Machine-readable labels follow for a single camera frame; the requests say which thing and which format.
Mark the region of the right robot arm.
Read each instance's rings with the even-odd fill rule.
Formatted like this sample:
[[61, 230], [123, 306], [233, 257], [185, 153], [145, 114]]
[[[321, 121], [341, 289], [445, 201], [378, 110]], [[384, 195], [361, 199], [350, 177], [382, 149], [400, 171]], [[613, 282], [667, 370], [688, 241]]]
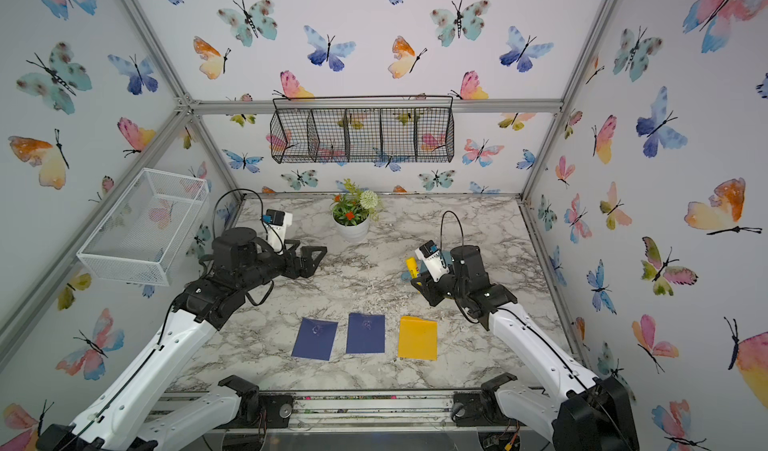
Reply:
[[533, 373], [540, 391], [510, 373], [483, 383], [475, 403], [457, 402], [458, 427], [510, 422], [524, 425], [555, 450], [637, 450], [631, 400], [615, 377], [601, 378], [558, 346], [513, 293], [491, 282], [481, 250], [461, 243], [449, 253], [428, 240], [415, 255], [426, 269], [411, 285], [435, 307], [452, 301], [463, 318], [500, 339]]

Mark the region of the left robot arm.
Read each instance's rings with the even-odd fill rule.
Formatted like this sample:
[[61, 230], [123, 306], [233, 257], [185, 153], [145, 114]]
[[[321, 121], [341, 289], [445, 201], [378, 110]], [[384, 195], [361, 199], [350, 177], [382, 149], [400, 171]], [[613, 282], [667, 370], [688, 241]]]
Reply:
[[209, 431], [241, 421], [264, 428], [267, 409], [258, 385], [223, 378], [202, 397], [164, 418], [147, 418], [195, 353], [244, 304], [262, 305], [252, 290], [272, 291], [279, 277], [312, 277], [327, 253], [285, 236], [289, 213], [263, 208], [262, 234], [232, 227], [212, 241], [206, 271], [169, 305], [158, 332], [116, 381], [70, 424], [40, 430], [39, 450], [180, 450]]

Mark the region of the yellow glue stick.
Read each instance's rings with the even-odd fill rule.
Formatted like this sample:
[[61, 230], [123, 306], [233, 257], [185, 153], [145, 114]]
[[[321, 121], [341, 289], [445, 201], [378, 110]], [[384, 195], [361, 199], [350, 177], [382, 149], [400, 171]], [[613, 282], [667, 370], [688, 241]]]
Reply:
[[406, 266], [408, 270], [408, 279], [415, 279], [420, 276], [420, 264], [416, 258], [408, 258], [406, 260]]

